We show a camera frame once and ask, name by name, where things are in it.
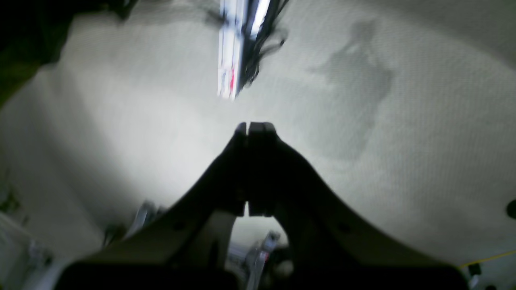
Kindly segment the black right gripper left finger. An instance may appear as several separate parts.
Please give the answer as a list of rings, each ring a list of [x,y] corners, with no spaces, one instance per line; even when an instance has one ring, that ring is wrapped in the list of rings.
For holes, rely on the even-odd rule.
[[[67,266],[56,290],[238,290],[225,269],[231,231],[244,213],[236,169],[247,137],[240,123],[192,188],[122,241]]]

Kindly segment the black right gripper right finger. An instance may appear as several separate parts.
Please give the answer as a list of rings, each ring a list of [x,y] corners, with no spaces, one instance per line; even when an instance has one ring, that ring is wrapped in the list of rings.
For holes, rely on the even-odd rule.
[[[269,122],[247,135],[249,215],[273,217],[289,240],[292,290],[466,290],[454,266],[428,257],[350,209]]]

